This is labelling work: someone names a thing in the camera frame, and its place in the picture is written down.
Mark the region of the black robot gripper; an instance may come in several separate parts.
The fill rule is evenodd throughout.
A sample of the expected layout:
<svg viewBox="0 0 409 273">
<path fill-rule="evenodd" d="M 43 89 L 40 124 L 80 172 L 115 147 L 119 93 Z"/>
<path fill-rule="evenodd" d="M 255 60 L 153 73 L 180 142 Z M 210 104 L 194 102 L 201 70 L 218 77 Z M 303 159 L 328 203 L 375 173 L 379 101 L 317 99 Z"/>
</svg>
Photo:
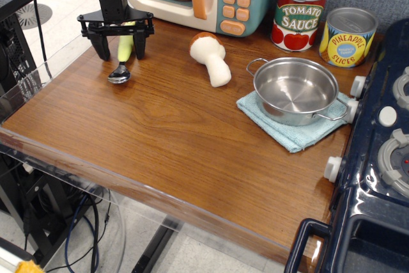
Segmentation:
<svg viewBox="0 0 409 273">
<path fill-rule="evenodd" d="M 143 59 L 146 38 L 155 33 L 153 14 L 130 7 L 127 0 L 99 0 L 99 3 L 100 10 L 77 17 L 82 36 L 90 39 L 99 58 L 107 61 L 111 55 L 106 36 L 131 34 L 137 59 Z"/>
</svg>

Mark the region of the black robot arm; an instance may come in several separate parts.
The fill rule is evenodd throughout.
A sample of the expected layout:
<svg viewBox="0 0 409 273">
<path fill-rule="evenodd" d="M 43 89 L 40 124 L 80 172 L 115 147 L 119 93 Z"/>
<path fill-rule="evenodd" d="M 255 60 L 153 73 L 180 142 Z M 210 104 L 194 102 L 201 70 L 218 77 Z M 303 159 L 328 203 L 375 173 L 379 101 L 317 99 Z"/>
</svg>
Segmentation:
<svg viewBox="0 0 409 273">
<path fill-rule="evenodd" d="M 130 35 L 137 59 L 143 59 L 146 39 L 155 32 L 153 14 L 132 8 L 127 0 L 99 0 L 99 3 L 100 10 L 77 17 L 82 36 L 107 61 L 110 58 L 107 37 Z"/>
</svg>

